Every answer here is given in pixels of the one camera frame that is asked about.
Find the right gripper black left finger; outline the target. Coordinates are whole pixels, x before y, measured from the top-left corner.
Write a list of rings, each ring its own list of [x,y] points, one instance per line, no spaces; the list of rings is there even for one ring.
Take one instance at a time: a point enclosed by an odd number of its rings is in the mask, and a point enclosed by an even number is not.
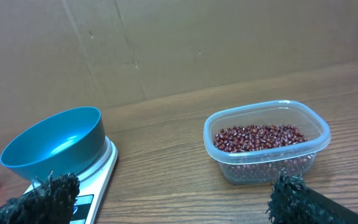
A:
[[[0,207],[0,224],[69,224],[79,178],[73,174],[54,177],[50,173],[40,185],[18,198],[9,199]]]

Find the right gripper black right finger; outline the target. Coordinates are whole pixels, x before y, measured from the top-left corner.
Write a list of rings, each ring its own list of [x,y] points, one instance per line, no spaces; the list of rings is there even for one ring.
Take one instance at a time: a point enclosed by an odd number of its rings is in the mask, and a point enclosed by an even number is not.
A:
[[[358,213],[307,187],[298,175],[281,175],[267,205],[272,224],[358,224]]]

